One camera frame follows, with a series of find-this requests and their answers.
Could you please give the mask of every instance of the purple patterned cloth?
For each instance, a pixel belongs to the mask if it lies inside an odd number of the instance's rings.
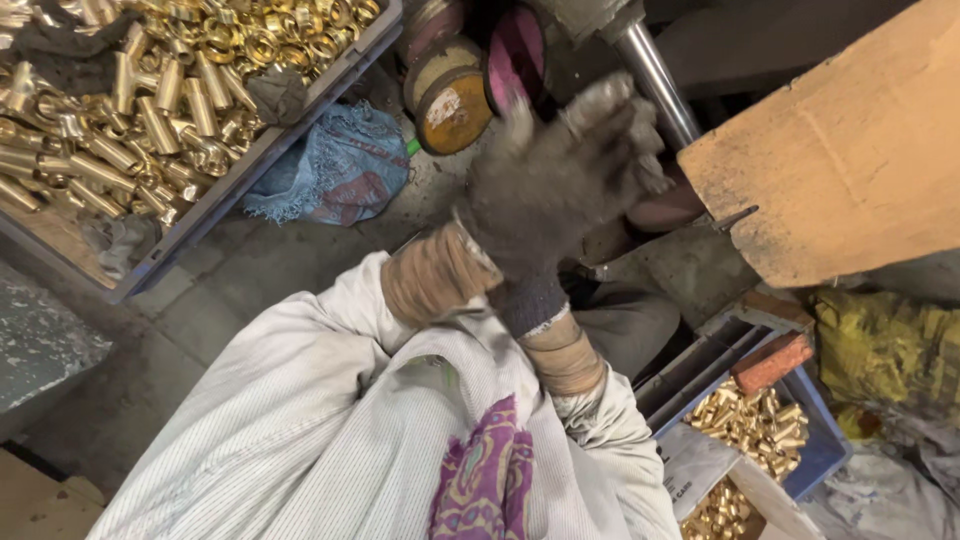
[[[466,445],[450,438],[430,508],[430,538],[525,539],[533,473],[534,439],[516,428],[510,395],[487,409]]]

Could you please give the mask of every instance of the shirt sleeve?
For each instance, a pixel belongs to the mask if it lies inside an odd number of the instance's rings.
[[[553,403],[567,435],[612,477],[631,535],[680,540],[657,441],[636,409],[627,378],[608,365],[604,383],[593,391],[554,397]]]
[[[223,515],[269,521],[277,494],[329,444],[363,388],[413,335],[384,304],[387,259],[371,254],[324,293],[295,294],[241,330],[88,538],[222,531],[229,524],[211,520]]]

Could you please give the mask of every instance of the blue plastic sack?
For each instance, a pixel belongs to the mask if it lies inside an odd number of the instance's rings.
[[[348,227],[383,210],[407,182],[410,159],[394,118],[366,101],[333,104],[244,196],[244,210],[277,223]]]

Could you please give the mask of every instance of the white striped shirt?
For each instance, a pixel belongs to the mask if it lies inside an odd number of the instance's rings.
[[[679,540],[625,378],[551,400],[482,303],[411,331],[384,304],[387,257],[240,331],[88,538],[424,538],[448,439],[515,394],[534,440],[531,538]]]

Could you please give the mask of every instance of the gloved hand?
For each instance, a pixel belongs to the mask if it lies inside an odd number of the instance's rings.
[[[653,106],[626,73],[589,87],[545,129],[525,103],[474,160],[457,214],[508,282],[556,270],[584,233],[663,192]]]

